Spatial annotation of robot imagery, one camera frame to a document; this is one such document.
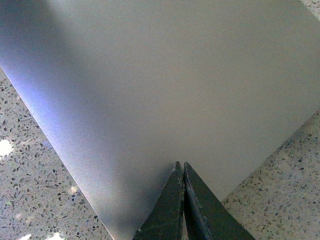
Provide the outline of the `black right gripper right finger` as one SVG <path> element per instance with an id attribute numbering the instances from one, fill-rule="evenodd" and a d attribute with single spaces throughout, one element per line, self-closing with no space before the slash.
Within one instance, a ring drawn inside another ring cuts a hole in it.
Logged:
<path id="1" fill-rule="evenodd" d="M 184 163 L 184 215 L 190 240 L 253 240 L 193 167 Z"/>

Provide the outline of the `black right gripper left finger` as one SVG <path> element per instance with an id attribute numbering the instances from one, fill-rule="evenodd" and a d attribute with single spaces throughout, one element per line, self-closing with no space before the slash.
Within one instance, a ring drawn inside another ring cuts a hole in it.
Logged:
<path id="1" fill-rule="evenodd" d="M 184 190 L 183 171 L 177 161 L 150 215 L 135 232 L 133 239 L 182 239 Z"/>

